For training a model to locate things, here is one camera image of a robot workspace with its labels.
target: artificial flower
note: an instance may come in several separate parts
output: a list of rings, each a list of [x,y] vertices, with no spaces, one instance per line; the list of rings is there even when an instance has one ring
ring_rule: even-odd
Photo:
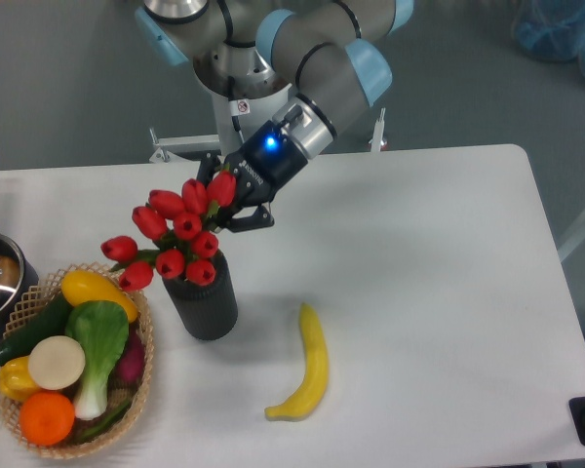
[[[138,230],[148,239],[158,241],[169,230],[165,219],[148,207],[136,207],[133,221]]]
[[[126,267],[119,277],[119,286],[126,292],[142,290],[152,282],[154,270],[144,260],[136,261]]]
[[[132,237],[118,236],[108,239],[101,245],[101,251],[111,260],[127,262],[137,256],[137,241]]]
[[[202,231],[191,241],[191,251],[200,258],[210,258],[218,250],[218,239],[209,231]]]
[[[184,212],[174,219],[174,233],[182,241],[192,240],[202,230],[202,220],[193,213]]]
[[[210,201],[216,201],[222,208],[229,207],[236,194],[236,177],[229,171],[221,171],[206,187]]]
[[[182,197],[170,190],[152,190],[148,202],[165,219],[174,219],[184,211]]]
[[[208,260],[200,258],[186,266],[186,279],[197,286],[207,286],[215,280],[215,267]]]
[[[182,200],[186,210],[195,215],[203,215],[208,210],[206,187],[194,178],[190,178],[182,185]]]
[[[177,249],[169,249],[156,257],[156,271],[166,280],[177,278],[184,272],[185,266],[184,255]]]

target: green vegetable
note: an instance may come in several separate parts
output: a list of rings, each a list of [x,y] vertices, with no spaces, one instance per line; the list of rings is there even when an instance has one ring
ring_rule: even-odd
[[[132,402],[132,398],[127,398],[122,403],[120,403],[118,407],[109,411],[108,414],[98,424],[83,429],[82,432],[76,434],[71,442],[74,444],[84,444],[85,442],[88,442],[91,439],[94,439],[100,434],[106,432],[113,424],[115,424],[115,422],[124,417],[124,414],[126,414],[126,411],[128,411]]]
[[[128,317],[116,302],[93,300],[77,306],[69,321],[70,336],[85,351],[85,370],[74,397],[78,419],[91,420],[106,411],[108,376],[128,339]]]
[[[40,341],[62,334],[73,307],[60,292],[44,309],[0,343],[0,367],[27,356]]]

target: wicker basket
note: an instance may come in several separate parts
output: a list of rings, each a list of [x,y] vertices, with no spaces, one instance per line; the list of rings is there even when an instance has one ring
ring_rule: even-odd
[[[32,317],[39,313],[43,307],[52,300],[60,291],[60,282],[68,271],[72,270],[90,270],[100,273],[109,278],[113,283],[117,284],[117,276],[109,273],[108,267],[98,263],[70,265],[67,269],[59,270],[57,273],[48,275],[45,281],[42,281],[39,286],[31,287],[26,292],[21,301],[16,305],[15,311],[11,314],[9,324],[7,325],[4,336],[7,337],[18,328],[24,326]],[[143,376],[137,384],[129,385],[122,380],[113,377],[111,374],[108,381],[108,408],[107,411],[112,410],[122,403],[130,395],[133,395],[132,405],[124,414],[121,420],[112,425],[106,432],[100,434],[91,441],[75,445],[70,443],[70,437],[67,437],[64,442],[61,442],[51,447],[39,447],[30,443],[21,433],[19,418],[21,403],[11,400],[5,396],[0,396],[0,410],[2,411],[4,422],[9,431],[15,436],[19,444],[26,449],[38,454],[44,458],[67,459],[79,456],[89,455],[104,447],[109,446],[121,438],[135,423],[140,415],[147,394],[149,392],[149,382],[152,373],[152,358],[154,354],[154,337],[147,305],[147,299],[142,292],[132,292],[129,294],[131,299],[135,302],[139,311],[139,318],[137,321],[137,334],[139,335],[145,347],[145,369]],[[80,430],[87,426],[93,425],[98,420],[81,421],[76,419],[73,431]]]

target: yellow banana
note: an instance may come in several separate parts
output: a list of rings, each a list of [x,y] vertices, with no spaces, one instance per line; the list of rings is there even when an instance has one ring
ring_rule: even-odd
[[[267,419],[300,420],[319,404],[330,379],[328,347],[319,316],[306,303],[299,310],[299,328],[305,350],[305,375],[301,385],[282,404],[264,410]]]

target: artificial vegetable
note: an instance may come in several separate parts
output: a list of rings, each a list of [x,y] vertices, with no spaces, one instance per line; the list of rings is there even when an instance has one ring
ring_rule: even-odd
[[[74,270],[68,272],[60,289],[74,307],[90,300],[109,300],[119,304],[125,311],[128,321],[134,322],[138,318],[138,309],[135,303],[117,288],[108,278],[88,270]]]
[[[96,425],[87,427],[86,429],[83,429],[82,432],[76,434],[71,442],[73,442],[74,444],[84,444],[85,442],[94,439],[98,435],[103,434],[113,424],[115,424],[122,417],[124,417],[124,414],[126,414],[126,411],[128,411],[132,402],[133,402],[132,397],[127,398],[117,407],[109,411],[108,414],[105,417],[103,417],[101,421],[98,422]]]
[[[28,356],[42,339],[61,334],[72,309],[62,293],[57,294],[26,325],[0,343],[0,366],[12,359]]]
[[[0,368],[0,393],[16,402],[25,402],[42,388],[28,372],[28,356],[9,361]]]
[[[85,302],[72,314],[65,334],[85,352],[85,369],[73,403],[76,417],[90,420],[106,411],[108,376],[124,351],[128,318],[119,304],[107,300]]]
[[[264,414],[271,420],[299,420],[319,404],[330,378],[328,348],[319,316],[308,304],[301,304],[299,328],[305,349],[305,375],[301,385],[282,404],[269,407]]]
[[[50,336],[30,353],[28,372],[37,385],[46,390],[62,390],[82,374],[85,352],[69,336]]]
[[[37,446],[53,446],[64,440],[74,421],[74,407],[61,393],[36,393],[19,410],[21,433]]]
[[[124,354],[115,367],[115,374],[126,383],[136,383],[143,375],[144,368],[145,347],[138,337],[137,330],[132,328],[128,333]]]

